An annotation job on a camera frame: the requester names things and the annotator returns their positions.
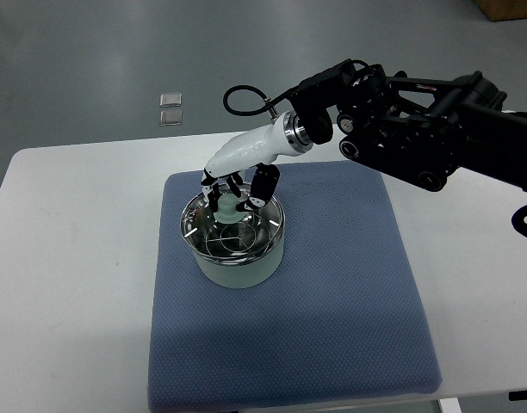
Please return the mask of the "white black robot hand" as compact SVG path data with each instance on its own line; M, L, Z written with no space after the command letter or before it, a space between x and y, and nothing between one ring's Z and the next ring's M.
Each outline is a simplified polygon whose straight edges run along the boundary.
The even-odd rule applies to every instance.
M251 192L236 206L238 212L250 212L266 206L271 200L280 172L273 164L278 156L297 157L313 147L294 111L281 114L275 123L241 133L226 142L207 162L201 179L204 200L213 212L219 209L219 179L226 180L232 193L241 197L242 171L256 167Z

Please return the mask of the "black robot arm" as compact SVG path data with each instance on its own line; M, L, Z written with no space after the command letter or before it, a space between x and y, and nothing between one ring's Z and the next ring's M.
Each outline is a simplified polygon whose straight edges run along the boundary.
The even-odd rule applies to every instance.
M443 189L458 169L472 170L527 192L527 112L506 111L506 93L480 72L451 81L388 76L381 65L347 59L288 89L292 110L270 154L227 161L207 176L239 191L241 171L255 168L250 211L266 204L279 178L274 161L343 133L341 154L430 192Z

